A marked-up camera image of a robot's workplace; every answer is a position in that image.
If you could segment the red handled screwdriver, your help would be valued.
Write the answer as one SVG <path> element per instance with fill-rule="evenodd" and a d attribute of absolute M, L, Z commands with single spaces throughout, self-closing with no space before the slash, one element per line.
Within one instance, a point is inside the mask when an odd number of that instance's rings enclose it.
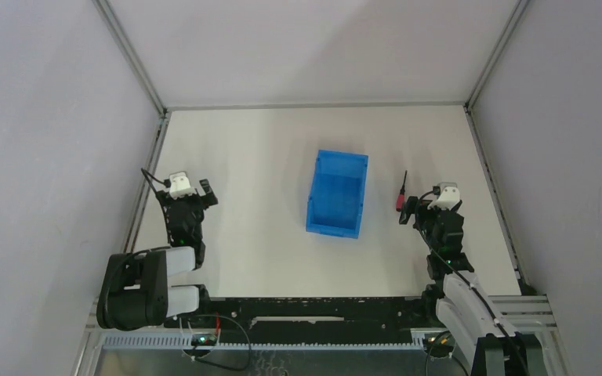
<path fill-rule="evenodd" d="M 401 184 L 401 188 L 399 189 L 399 194 L 397 195 L 397 200 L 395 204 L 395 209 L 397 212 L 401 212 L 405 203 L 405 188 L 406 188 L 406 180 L 407 180 L 408 172 L 404 172 L 404 178 Z"/>

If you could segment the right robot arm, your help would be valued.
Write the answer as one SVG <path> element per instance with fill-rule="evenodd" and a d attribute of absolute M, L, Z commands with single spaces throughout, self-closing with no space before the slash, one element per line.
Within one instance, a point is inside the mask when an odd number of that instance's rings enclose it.
<path fill-rule="evenodd" d="M 468 375 L 545 375 L 542 346 L 533 334 L 513 326 L 484 292 L 463 250 L 460 198 L 438 190 L 397 199 L 399 223 L 413 223 L 428 247 L 428 284 L 417 305 L 422 318 L 452 338 Z"/>

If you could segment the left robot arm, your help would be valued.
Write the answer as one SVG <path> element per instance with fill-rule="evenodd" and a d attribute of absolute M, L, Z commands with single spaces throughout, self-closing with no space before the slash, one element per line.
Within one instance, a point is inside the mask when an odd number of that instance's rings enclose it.
<path fill-rule="evenodd" d="M 202 223 L 218 199 L 207 179 L 199 184 L 202 195 L 177 178 L 168 190 L 154 192 L 163 214 L 165 246 L 110 256 L 96 307 L 101 328 L 134 331 L 161 325 L 179 313 L 196 327 L 212 320 L 214 307 L 199 297 L 198 287 L 172 293 L 169 283 L 171 276 L 199 269 L 205 260 Z"/>

